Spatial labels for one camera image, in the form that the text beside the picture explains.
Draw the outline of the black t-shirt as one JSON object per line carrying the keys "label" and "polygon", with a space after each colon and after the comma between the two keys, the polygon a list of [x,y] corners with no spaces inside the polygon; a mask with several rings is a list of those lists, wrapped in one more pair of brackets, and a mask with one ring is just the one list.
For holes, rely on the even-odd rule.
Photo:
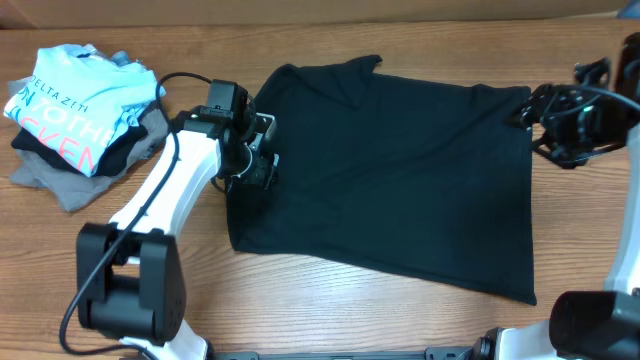
{"label": "black t-shirt", "polygon": [[300,254],[536,303],[526,86],[377,72],[380,57],[275,70],[277,181],[226,196],[233,248]]}

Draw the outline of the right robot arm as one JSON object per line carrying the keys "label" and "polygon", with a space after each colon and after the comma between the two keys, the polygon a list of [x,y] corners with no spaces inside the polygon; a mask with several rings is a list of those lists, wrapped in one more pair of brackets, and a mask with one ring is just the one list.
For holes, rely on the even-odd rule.
{"label": "right robot arm", "polygon": [[533,152],[567,170],[623,150],[630,179],[619,238],[600,290],[568,290],[549,317],[495,328],[459,359],[636,359],[639,356],[639,35],[617,63],[576,64],[567,85],[544,84],[515,113],[515,126],[542,133]]}

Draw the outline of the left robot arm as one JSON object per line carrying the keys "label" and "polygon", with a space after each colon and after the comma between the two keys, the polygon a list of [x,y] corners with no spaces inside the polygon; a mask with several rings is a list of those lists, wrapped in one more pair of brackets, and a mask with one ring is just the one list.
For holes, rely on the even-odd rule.
{"label": "left robot arm", "polygon": [[185,320],[186,285],[177,240],[207,185],[269,188],[278,155],[265,151],[276,128],[235,82],[212,80],[205,104],[167,121],[164,150],[133,198],[104,225],[76,240],[77,293],[59,329],[76,315],[85,329],[114,339],[112,350],[140,359],[211,359],[210,342]]}

